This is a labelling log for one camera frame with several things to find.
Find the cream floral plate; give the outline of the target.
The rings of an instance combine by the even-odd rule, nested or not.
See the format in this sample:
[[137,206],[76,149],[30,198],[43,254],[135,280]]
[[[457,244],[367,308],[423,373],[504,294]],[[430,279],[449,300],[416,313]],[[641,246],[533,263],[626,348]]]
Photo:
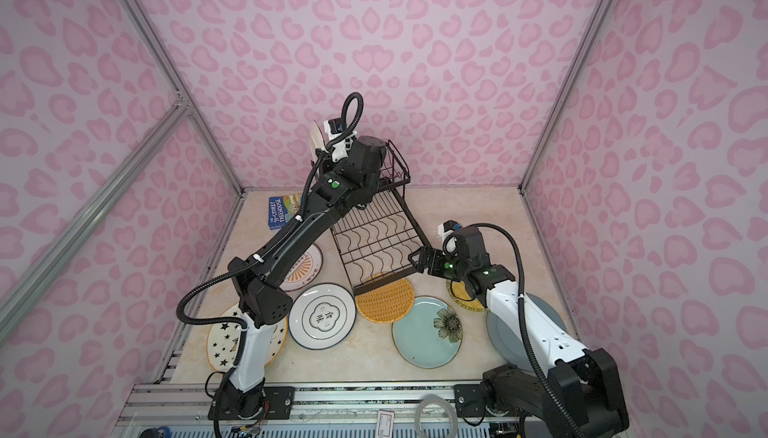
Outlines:
[[309,138],[314,160],[324,166],[329,160],[329,154],[326,150],[326,142],[317,122],[309,125]]

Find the orange woven bamboo plate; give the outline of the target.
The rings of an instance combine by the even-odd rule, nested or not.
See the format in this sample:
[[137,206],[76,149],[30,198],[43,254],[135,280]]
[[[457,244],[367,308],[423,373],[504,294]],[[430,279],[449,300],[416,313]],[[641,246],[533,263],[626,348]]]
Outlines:
[[412,309],[415,292],[411,282],[399,279],[355,298],[358,312],[368,321],[391,324],[404,318]]

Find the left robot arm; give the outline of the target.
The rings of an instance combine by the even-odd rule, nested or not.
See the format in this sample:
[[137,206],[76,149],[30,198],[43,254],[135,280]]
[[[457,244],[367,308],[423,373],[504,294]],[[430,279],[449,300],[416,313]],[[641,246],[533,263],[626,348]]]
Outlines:
[[232,266],[228,277],[239,297],[241,334],[235,362],[214,394],[209,411],[213,422],[266,415],[265,360],[274,329],[293,305],[281,285],[322,234],[352,209],[372,201],[386,155],[387,143],[379,138],[354,140],[347,156],[322,176],[310,173],[296,216],[252,257]]

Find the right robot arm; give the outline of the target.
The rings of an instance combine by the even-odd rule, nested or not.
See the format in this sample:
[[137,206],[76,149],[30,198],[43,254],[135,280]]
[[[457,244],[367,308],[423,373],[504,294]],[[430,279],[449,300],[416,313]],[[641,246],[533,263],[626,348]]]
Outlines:
[[471,299],[521,341],[531,369],[504,365],[484,373],[485,400],[497,410],[540,419],[553,437],[613,437],[630,425],[618,365],[558,326],[526,293],[520,249],[494,224],[439,228],[442,244],[408,260],[415,270],[464,285]]

